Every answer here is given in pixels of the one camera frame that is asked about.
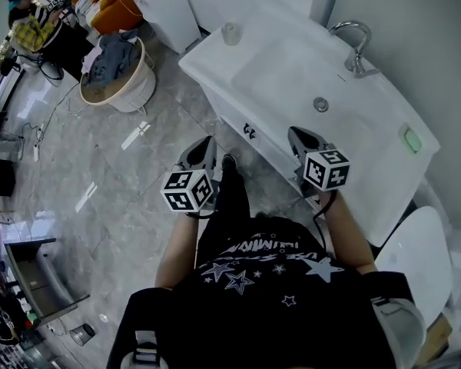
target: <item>black pants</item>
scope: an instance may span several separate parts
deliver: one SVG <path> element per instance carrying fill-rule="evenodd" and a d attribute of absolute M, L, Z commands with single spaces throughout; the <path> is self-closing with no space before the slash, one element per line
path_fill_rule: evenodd
<path fill-rule="evenodd" d="M 222 175 L 215 212 L 198 243 L 197 266 L 218 257 L 225 245 L 249 228 L 250 210 L 244 179 L 237 171 Z"/>
<path fill-rule="evenodd" d="M 41 53 L 50 62 L 58 63 L 68 74 L 80 81 L 82 59 L 93 47 L 82 33 L 64 23 L 55 39 L 43 48 Z"/>

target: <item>small cup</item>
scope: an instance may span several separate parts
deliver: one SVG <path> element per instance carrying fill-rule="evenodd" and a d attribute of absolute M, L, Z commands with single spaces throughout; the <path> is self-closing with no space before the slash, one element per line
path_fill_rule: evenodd
<path fill-rule="evenodd" d="M 242 36 L 240 26 L 237 23 L 227 22 L 222 26 L 222 37 L 224 42 L 229 46 L 239 44 L 240 37 Z"/>

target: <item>gray towel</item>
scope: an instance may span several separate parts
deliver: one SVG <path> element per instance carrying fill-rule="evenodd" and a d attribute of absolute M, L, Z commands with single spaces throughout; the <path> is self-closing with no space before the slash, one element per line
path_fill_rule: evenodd
<path fill-rule="evenodd" d="M 83 85 L 102 88 L 125 75 L 131 63 L 140 58 L 140 52 L 128 42 L 136 35 L 136 29 L 125 33 L 103 35 L 99 41 L 102 53 L 92 63 Z"/>

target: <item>power strip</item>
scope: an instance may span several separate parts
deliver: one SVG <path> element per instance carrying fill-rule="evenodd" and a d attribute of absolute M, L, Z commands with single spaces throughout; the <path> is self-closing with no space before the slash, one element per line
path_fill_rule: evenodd
<path fill-rule="evenodd" d="M 39 161 L 39 145 L 34 144 L 34 161 Z"/>
<path fill-rule="evenodd" d="M 45 133 L 43 132 L 44 128 L 45 128 L 45 124 L 41 123 L 41 126 L 39 126 L 38 130 L 36 131 L 36 139 L 38 141 L 42 140 L 43 137 L 45 136 Z"/>

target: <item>shoe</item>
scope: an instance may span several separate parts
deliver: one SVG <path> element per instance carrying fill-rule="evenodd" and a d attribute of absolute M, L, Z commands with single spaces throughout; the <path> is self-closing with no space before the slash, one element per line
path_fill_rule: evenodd
<path fill-rule="evenodd" d="M 227 153 L 222 158 L 222 171 L 236 171 L 237 170 L 237 158 L 230 153 Z"/>
<path fill-rule="evenodd" d="M 24 153 L 24 140 L 20 140 L 21 144 L 19 145 L 19 148 L 17 150 L 17 159 L 22 160 L 22 154 Z"/>

